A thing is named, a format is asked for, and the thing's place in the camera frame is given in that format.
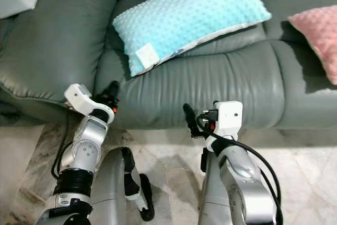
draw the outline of floor tile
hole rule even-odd
[[[292,224],[313,191],[285,137],[274,129],[250,130],[241,140],[253,148],[258,147],[256,150],[273,167],[281,185],[284,224]],[[257,159],[255,161],[271,178],[265,166]]]
[[[150,183],[166,191],[165,167],[153,154],[142,147],[134,157],[136,168],[139,173],[144,173],[150,179]]]
[[[43,212],[45,202],[26,188],[20,188],[12,210],[6,218],[6,225],[35,224]]]
[[[167,169],[186,169],[195,174],[204,175],[200,169],[201,155],[205,147],[204,139],[192,140],[190,136],[185,137],[179,149],[175,151],[172,160],[166,165]]]
[[[318,213],[323,219],[322,225],[337,224],[337,208],[318,208]]]
[[[311,186],[322,176],[332,148],[292,148],[294,158]]]
[[[130,134],[151,152],[164,166],[181,149],[183,139],[189,135],[187,129],[172,130],[130,130]]]
[[[121,146],[129,147],[134,156],[137,155],[142,148],[139,141],[125,129],[110,128],[102,145],[102,157],[104,157],[108,151]]]
[[[337,148],[332,148],[330,157],[313,190],[329,205],[337,207]]]
[[[9,214],[43,126],[0,128],[0,224]]]
[[[318,225],[322,224],[321,216],[318,214],[318,211],[315,208],[302,209],[293,225],[305,224],[305,225]]]
[[[331,207],[331,205],[313,190],[304,208],[317,208],[318,209],[318,208],[329,208],[329,207]]]
[[[174,225],[196,225],[203,177],[185,169],[166,171]]]
[[[51,175],[51,168],[65,131],[64,125],[47,124],[45,126],[22,182],[23,187],[45,201],[53,193],[56,186],[56,180]],[[71,142],[71,139],[72,135],[69,134],[65,143]]]

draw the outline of black cable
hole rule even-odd
[[[276,173],[274,172],[273,168],[271,167],[271,165],[268,163],[268,161],[261,155],[259,154],[257,151],[255,151],[253,148],[249,147],[248,145],[246,144],[243,144],[241,142],[238,142],[238,141],[234,141],[234,140],[230,140],[230,139],[227,139],[227,138],[224,138],[222,136],[219,136],[217,134],[214,134],[213,132],[211,131],[208,131],[204,126],[203,124],[201,123],[201,120],[202,119],[205,119],[206,118],[206,115],[205,114],[201,114],[199,115],[197,118],[196,118],[196,123],[198,124],[198,126],[200,127],[200,129],[204,132],[206,132],[207,134],[213,136],[214,138],[217,138],[217,139],[221,139],[223,140],[224,142],[230,144],[230,145],[236,145],[236,146],[239,146],[239,147],[242,147],[243,149],[251,152],[253,155],[255,155],[258,159],[260,159],[264,164],[265,166],[268,168],[268,170],[270,171],[272,177],[273,177],[273,180],[274,180],[274,183],[275,183],[275,186],[276,186],[276,192],[277,192],[277,196],[276,196],[276,208],[277,208],[277,213],[279,214],[278,216],[281,215],[281,217],[279,217],[279,220],[277,221],[277,224],[283,224],[283,217],[282,217],[282,211],[281,211],[281,187],[280,187],[280,183],[279,183],[279,180],[277,179],[277,176],[276,176]]]
[[[270,184],[270,181],[269,179],[267,178],[266,174],[264,173],[264,171],[260,168],[260,171],[261,171],[261,175],[264,179],[264,181],[267,183],[268,185],[268,188],[271,192],[271,195],[274,199],[274,202],[276,204],[276,220],[278,221],[278,224],[283,224],[283,214],[282,214],[282,209],[281,209],[281,206],[280,206],[280,203],[279,201],[277,200],[277,196],[274,192],[274,189],[272,187],[272,185]]]
[[[64,130],[64,134],[62,136],[62,140],[61,140],[61,144],[60,144],[60,147],[58,148],[58,152],[57,152],[57,155],[56,155],[56,158],[54,160],[54,163],[52,165],[52,169],[51,169],[51,174],[53,176],[54,179],[58,179],[58,173],[59,171],[57,172],[57,174],[55,173],[55,167],[56,165],[59,163],[59,161],[61,162],[61,151],[62,151],[62,147],[64,145],[64,142],[65,140],[67,139],[67,135],[68,135],[68,126],[69,125],[69,110],[67,110],[67,113],[66,113],[66,121],[65,121],[65,130]]]

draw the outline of white label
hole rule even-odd
[[[152,67],[160,60],[151,43],[147,43],[145,46],[137,50],[136,55],[139,60],[141,60],[145,69]]]

